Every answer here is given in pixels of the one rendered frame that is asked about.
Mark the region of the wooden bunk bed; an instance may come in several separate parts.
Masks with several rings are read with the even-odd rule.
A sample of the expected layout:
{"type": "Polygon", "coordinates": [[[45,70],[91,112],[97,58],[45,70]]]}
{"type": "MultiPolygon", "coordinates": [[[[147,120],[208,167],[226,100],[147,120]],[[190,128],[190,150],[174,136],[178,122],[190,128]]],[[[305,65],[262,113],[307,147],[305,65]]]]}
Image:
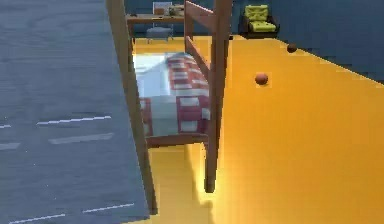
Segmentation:
{"type": "Polygon", "coordinates": [[[140,112],[137,77],[133,63],[133,47],[129,35],[128,21],[125,16],[124,0],[106,0],[106,8],[149,213],[152,215],[158,213],[148,152],[153,147],[203,143],[206,152],[204,189],[207,193],[212,193],[215,190],[216,181],[232,0],[214,0],[212,10],[189,0],[184,1],[184,46],[208,78],[210,115],[207,134],[185,136],[180,139],[170,137],[147,138],[145,136],[142,113],[140,112]],[[192,43],[190,30],[193,22],[207,26],[212,32],[210,62],[202,57],[192,43]]]}

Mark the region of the grey chair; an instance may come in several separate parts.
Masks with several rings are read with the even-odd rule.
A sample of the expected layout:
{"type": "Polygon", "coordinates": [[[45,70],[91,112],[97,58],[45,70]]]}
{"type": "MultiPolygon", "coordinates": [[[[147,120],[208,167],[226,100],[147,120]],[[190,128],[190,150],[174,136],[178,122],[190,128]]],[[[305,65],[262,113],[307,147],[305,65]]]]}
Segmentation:
{"type": "MultiPolygon", "coordinates": [[[[170,15],[169,9],[172,2],[153,2],[152,12],[155,19],[162,19],[170,15]]],[[[153,23],[152,27],[146,31],[147,42],[151,40],[165,40],[173,38],[173,25],[164,23],[153,23]]]]}

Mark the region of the red and white checked blanket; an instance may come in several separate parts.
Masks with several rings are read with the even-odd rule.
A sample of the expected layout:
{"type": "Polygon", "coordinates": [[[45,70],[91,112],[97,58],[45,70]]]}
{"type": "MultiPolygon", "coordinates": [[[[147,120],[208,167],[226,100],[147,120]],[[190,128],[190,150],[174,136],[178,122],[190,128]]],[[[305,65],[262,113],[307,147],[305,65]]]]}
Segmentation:
{"type": "Polygon", "coordinates": [[[206,132],[209,86],[191,55],[136,54],[133,62],[147,137],[206,132]]]}

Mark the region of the wooden desk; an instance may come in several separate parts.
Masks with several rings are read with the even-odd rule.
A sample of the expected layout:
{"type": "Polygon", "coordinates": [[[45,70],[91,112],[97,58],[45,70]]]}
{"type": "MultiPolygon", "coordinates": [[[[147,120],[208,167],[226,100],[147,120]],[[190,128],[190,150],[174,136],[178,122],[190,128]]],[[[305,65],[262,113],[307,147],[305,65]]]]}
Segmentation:
{"type": "Polygon", "coordinates": [[[134,36],[135,24],[152,24],[152,23],[183,23],[183,16],[166,16],[154,14],[127,14],[125,16],[128,31],[131,37],[134,36]]]}

